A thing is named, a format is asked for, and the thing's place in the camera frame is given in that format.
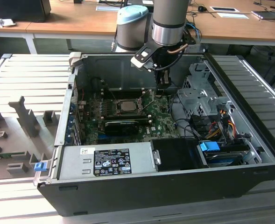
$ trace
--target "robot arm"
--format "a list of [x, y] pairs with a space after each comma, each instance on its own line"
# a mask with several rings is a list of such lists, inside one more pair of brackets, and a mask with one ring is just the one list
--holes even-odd
[[[138, 69], [153, 71], [158, 89], [171, 85], [169, 69], [187, 47], [183, 31], [188, 4], [189, 0], [155, 0], [153, 17], [141, 6], [128, 6], [118, 13], [119, 49], [137, 51], [132, 64]], [[139, 11], [136, 15], [139, 19], [132, 17], [133, 22], [126, 24], [119, 20], [124, 14], [132, 15], [136, 11]]]

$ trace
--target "blue drive bracket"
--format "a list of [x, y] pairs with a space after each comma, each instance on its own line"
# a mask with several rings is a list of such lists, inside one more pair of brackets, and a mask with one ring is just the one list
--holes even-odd
[[47, 162], [46, 161], [45, 162], [37, 162], [35, 164], [34, 170], [35, 170], [35, 172], [37, 172], [37, 171], [42, 171], [42, 172], [47, 171]]
[[199, 146], [202, 152], [220, 151], [219, 145], [215, 141], [205, 141]]

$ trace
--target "motherboard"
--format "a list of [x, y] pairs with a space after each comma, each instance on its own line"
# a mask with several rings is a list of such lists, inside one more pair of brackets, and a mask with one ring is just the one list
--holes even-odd
[[169, 114], [167, 95], [154, 91], [102, 91], [82, 105], [81, 130], [86, 145], [147, 142], [179, 137]]

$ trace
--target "wooden desk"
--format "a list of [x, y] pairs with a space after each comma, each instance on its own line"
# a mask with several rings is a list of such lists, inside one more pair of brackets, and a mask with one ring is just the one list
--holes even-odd
[[[209, 13], [197, 14], [196, 26], [202, 32], [202, 43], [271, 45], [275, 46], [275, 21], [259, 21], [251, 11], [263, 11], [263, 7], [253, 4], [253, 0], [196, 0], [209, 6], [234, 7], [245, 13], [249, 19], [221, 18]], [[116, 12], [96, 11], [96, 3], [50, 0], [51, 15], [44, 23], [18, 22], [16, 27], [0, 28], [0, 36], [23, 37], [31, 53], [36, 53], [35, 38], [102, 39], [112, 40], [116, 29]], [[270, 9], [274, 1], [263, 0], [262, 4]], [[198, 5], [188, 7], [188, 11], [197, 12]]]
[[16, 24], [16, 26], [0, 28], [0, 32], [26, 33], [26, 28], [30, 25], [30, 22], [17, 22]]
[[[202, 32], [202, 42], [235, 43], [248, 45], [275, 45], [275, 21], [259, 20], [251, 11], [264, 11], [264, 8], [253, 4], [253, 0], [197, 0], [203, 3], [209, 12], [214, 12], [209, 6], [233, 7], [246, 14], [249, 19], [221, 18], [218, 14], [197, 14], [194, 18], [197, 28]], [[262, 4], [269, 10], [275, 6], [274, 1], [263, 0]], [[198, 5], [188, 8], [197, 12]]]
[[31, 23], [29, 33], [114, 35], [117, 12], [96, 11], [97, 3], [50, 0], [51, 14], [44, 23]]

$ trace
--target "warning label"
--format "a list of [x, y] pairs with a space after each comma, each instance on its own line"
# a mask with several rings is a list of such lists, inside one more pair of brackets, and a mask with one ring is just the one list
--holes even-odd
[[112, 149], [94, 152], [94, 175], [120, 175], [131, 173], [129, 149]]

